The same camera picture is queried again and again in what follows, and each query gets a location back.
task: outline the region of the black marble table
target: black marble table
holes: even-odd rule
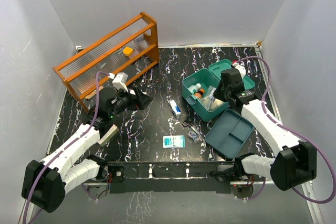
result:
[[[118,162],[199,162],[223,161],[210,146],[205,143],[194,144],[188,135],[188,128],[181,125],[183,119],[191,116],[194,125],[205,135],[216,123],[216,117],[206,123],[182,98],[182,79],[192,73],[207,68],[219,60],[231,61],[254,56],[254,47],[204,47],[204,48],[162,48],[160,64],[149,70],[134,82],[142,91],[153,97],[153,101],[144,111],[126,111],[114,118],[114,124],[120,129],[106,146],[92,146],[81,159],[95,154],[108,161]],[[255,90],[263,93],[265,82],[258,61],[246,61],[248,76],[256,83]],[[176,101],[181,109],[180,120],[174,118],[168,100]],[[80,104],[67,92],[57,122],[49,153],[57,149],[78,128],[84,114]],[[163,136],[185,135],[185,148],[163,148]],[[260,156],[272,157],[272,152],[263,137],[255,130],[241,148],[239,155],[254,152]]]

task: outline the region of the wooden rack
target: wooden rack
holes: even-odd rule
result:
[[[131,36],[120,41],[115,46],[113,46],[111,49],[104,52],[103,54],[95,55],[89,63],[87,63],[85,66],[81,67],[80,69],[76,70],[71,75],[65,77],[64,74],[61,73],[61,70],[63,68],[67,67],[70,64],[74,64],[74,63],[76,64],[76,61],[78,62],[78,60],[80,60],[80,58],[83,57],[84,55],[87,55],[87,53],[93,54],[92,52],[93,49],[99,47],[99,45],[103,44],[105,41],[107,41],[111,37],[116,36],[118,33],[128,28],[129,26],[131,26],[132,24],[134,24],[140,19],[144,20],[147,25],[141,28],[140,30],[138,30],[136,33],[133,33]],[[150,35],[146,33],[146,31],[148,30],[151,31]],[[143,39],[147,42],[148,46],[145,49],[143,49],[141,52],[136,54],[135,56],[131,57],[127,62],[121,64],[120,66],[117,66],[117,68],[114,69],[113,71],[109,71],[109,72],[113,72],[114,74],[117,74],[118,72],[122,72],[129,65],[135,63],[141,57],[146,55],[148,58],[152,60],[152,63],[150,63],[147,67],[145,67],[142,71],[140,71],[130,80],[128,80],[126,83],[126,85],[131,84],[141,75],[143,75],[145,72],[147,72],[149,69],[151,69],[152,67],[154,67],[156,64],[159,63],[159,46],[158,46],[158,31],[157,30],[158,29],[157,29],[157,24],[156,24],[155,19],[149,16],[148,14],[146,14],[145,12],[141,12],[137,17],[131,19],[124,25],[114,30],[113,32],[107,34],[105,37],[93,43],[91,46],[77,53],[70,59],[64,61],[62,64],[56,67],[53,67],[53,70],[61,78],[63,84],[67,87],[70,94],[76,99],[76,101],[78,101],[81,104],[81,106],[85,109],[85,111],[88,112],[88,107],[84,104],[83,100],[88,94],[90,94],[92,91],[96,89],[96,85],[92,84],[89,87],[84,86],[84,90],[81,89],[81,91],[78,91],[77,89],[77,91],[75,91],[75,88],[71,85],[71,83],[75,81],[77,78],[79,78],[82,74],[90,71],[90,69],[92,72],[92,67],[96,66],[97,64],[99,64],[102,60],[106,59],[107,57],[112,56],[113,53],[120,50],[126,44],[130,43],[131,41],[139,38],[139,36],[143,35]],[[104,84],[108,80],[109,80],[108,77],[104,77],[103,79],[99,81],[99,85]]]

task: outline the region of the gray floor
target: gray floor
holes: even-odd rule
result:
[[[262,194],[243,202],[212,192],[127,193],[96,204],[77,187],[53,213],[38,223],[313,223],[305,200],[292,190],[267,184]]]

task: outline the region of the wooden frame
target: wooden frame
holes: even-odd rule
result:
[[[139,19],[143,19],[147,23],[147,25],[145,27],[143,27],[142,29],[140,29],[139,31],[137,31],[136,33],[134,33],[133,35],[126,38],[125,40],[119,42],[113,48],[109,49],[107,52],[103,53],[98,58],[96,58],[93,61],[91,61],[90,63],[88,63],[86,66],[82,67],[81,69],[79,69],[78,71],[73,73],[71,76],[65,78],[63,76],[63,74],[61,74],[61,72],[60,72],[61,69],[68,66],[69,64],[73,63],[74,61],[76,61],[77,59],[79,59],[80,57],[85,55],[87,52],[91,51],[93,48],[96,48],[98,45],[102,44],[103,42],[105,42],[106,40],[111,38],[112,36],[116,35],[117,33],[121,32],[122,30],[126,29],[127,27],[129,27],[133,23],[137,22]],[[146,31],[149,30],[149,29],[151,30],[150,35],[148,35],[146,33]],[[80,103],[80,105],[85,109],[85,111],[88,112],[88,107],[84,104],[83,99],[88,94],[90,94],[93,90],[95,90],[95,88],[96,88],[95,84],[92,85],[87,90],[85,90],[84,92],[82,92],[80,95],[78,95],[75,92],[75,90],[73,89],[73,87],[71,86],[70,83],[72,81],[74,81],[76,78],[78,78],[81,74],[85,73],[90,68],[92,68],[93,66],[95,66],[96,64],[101,62],[103,59],[110,56],[111,54],[113,54],[114,52],[119,50],[121,47],[125,46],[126,44],[128,44],[129,42],[131,42],[132,40],[134,40],[135,38],[137,38],[137,37],[139,37],[143,34],[144,40],[149,44],[149,46],[146,49],[142,50],[140,53],[138,53],[136,56],[130,58],[126,63],[124,63],[123,65],[121,65],[120,67],[118,67],[116,70],[113,71],[114,74],[116,74],[118,72],[121,72],[123,69],[128,67],[130,64],[133,64],[134,62],[136,62],[138,59],[140,59],[144,55],[148,56],[151,60],[153,60],[153,62],[149,66],[147,66],[145,69],[143,69],[140,73],[138,73],[137,75],[132,77],[130,80],[128,80],[127,83],[126,83],[126,85],[131,84],[137,78],[142,76],[145,72],[147,72],[149,69],[151,69],[152,67],[154,67],[156,64],[159,63],[159,45],[158,45],[158,31],[157,30],[158,29],[157,29],[157,24],[156,24],[155,19],[152,18],[151,16],[149,16],[147,13],[141,12],[137,17],[131,19],[130,21],[128,21],[124,25],[122,25],[119,28],[117,28],[116,30],[114,30],[113,32],[107,34],[105,37],[103,37],[100,40],[98,40],[97,42],[93,43],[91,46],[89,46],[86,49],[82,50],[81,52],[77,53],[76,55],[74,55],[70,59],[64,61],[60,65],[58,65],[56,67],[53,67],[53,70],[61,78],[63,84],[67,87],[70,94],[76,99],[76,101],[78,101]],[[99,81],[99,85],[102,85],[103,83],[108,81],[108,79],[109,79],[108,77],[103,78],[102,80]]]

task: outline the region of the blue and white packet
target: blue and white packet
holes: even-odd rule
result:
[[[184,148],[184,136],[163,136],[163,148]]]

